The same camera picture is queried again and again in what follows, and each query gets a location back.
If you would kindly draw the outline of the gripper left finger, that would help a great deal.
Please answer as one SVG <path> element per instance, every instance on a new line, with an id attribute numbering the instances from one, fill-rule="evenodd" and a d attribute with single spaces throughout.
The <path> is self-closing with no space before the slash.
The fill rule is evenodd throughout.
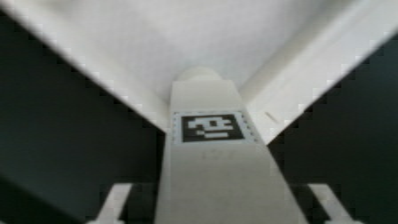
<path id="1" fill-rule="evenodd" d="M 115 183 L 95 216 L 85 224 L 149 224 L 154 212 L 154 185 Z"/>

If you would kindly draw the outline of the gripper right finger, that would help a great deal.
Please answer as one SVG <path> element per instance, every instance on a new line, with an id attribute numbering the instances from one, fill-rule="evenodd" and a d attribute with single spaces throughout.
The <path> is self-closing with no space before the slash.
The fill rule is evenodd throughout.
<path id="1" fill-rule="evenodd" d="M 294 184 L 293 195 L 307 224 L 364 224 L 350 215 L 326 184 Z"/>

